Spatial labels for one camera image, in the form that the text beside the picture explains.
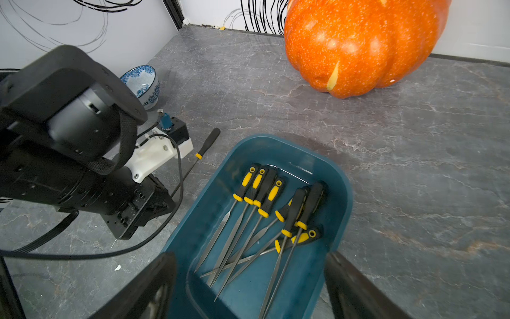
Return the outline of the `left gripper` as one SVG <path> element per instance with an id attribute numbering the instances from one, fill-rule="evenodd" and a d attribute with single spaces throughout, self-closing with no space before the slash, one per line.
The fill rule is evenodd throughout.
<path id="1" fill-rule="evenodd" d="M 175 209 L 175 202 L 162 182 L 150 174 L 139 184 L 134 196 L 113 215 L 101 215 L 114 237 L 128 240 L 139 227 Z"/>

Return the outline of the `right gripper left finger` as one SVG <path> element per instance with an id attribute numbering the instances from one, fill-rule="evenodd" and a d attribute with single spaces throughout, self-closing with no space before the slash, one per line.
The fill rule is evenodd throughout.
<path id="1" fill-rule="evenodd" d="M 176 256 L 164 252 L 91 317 L 167 318 L 176 278 Z"/>

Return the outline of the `teal storage box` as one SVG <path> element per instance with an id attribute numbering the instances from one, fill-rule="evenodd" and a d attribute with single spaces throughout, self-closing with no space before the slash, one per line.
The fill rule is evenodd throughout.
<path id="1" fill-rule="evenodd" d="M 325 200 L 309 225 L 322 232 L 314 242 L 289 247 L 279 259 L 274 238 L 283 224 L 275 215 L 260 219 L 233 193 L 250 165 L 272 166 L 284 178 L 283 192 L 275 208 L 287 204 L 295 191 L 322 181 Z M 168 318 L 257 318 L 274 266 L 280 262 L 278 292 L 268 318 L 310 318 L 323 289 L 326 255 L 339 247 L 353 208 L 353 190 L 343 170 L 330 159 L 297 144 L 268 134 L 239 142 L 226 156 L 202 193 L 169 238 L 165 251 L 177 258 L 177 279 L 169 303 Z M 252 263 L 227 268 L 214 279 L 213 269 L 237 221 L 241 221 L 238 249 L 245 256 L 268 247 Z"/>

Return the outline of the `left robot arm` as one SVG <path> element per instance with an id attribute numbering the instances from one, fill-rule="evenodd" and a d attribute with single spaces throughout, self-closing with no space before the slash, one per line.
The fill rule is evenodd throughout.
<path id="1" fill-rule="evenodd" d="M 127 162 L 147 112 L 84 51 L 62 45 L 1 81 L 1 195 L 104 216 L 118 239 L 176 203 Z"/>

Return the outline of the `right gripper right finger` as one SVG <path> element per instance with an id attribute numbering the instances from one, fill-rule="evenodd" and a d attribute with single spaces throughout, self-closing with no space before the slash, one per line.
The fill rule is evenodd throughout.
<path id="1" fill-rule="evenodd" d="M 326 255 L 324 277 L 335 318 L 411 318 L 337 251 Z"/>

